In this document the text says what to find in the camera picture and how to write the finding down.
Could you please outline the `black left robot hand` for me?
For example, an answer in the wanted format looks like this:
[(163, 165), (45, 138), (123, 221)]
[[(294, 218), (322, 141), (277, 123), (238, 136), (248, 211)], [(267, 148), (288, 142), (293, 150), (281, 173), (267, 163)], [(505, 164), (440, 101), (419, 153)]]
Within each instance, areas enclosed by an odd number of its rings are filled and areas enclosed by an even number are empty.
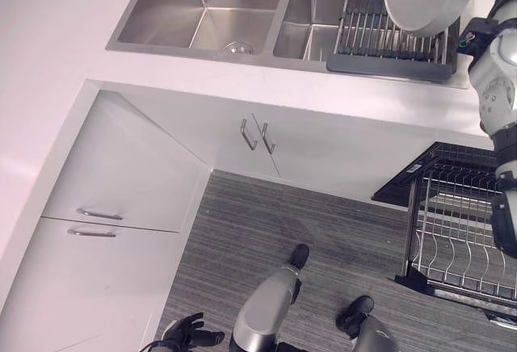
[(162, 346), (172, 351), (191, 351), (196, 347), (218, 346), (225, 333), (204, 328), (204, 313), (198, 312), (170, 322), (162, 334)]

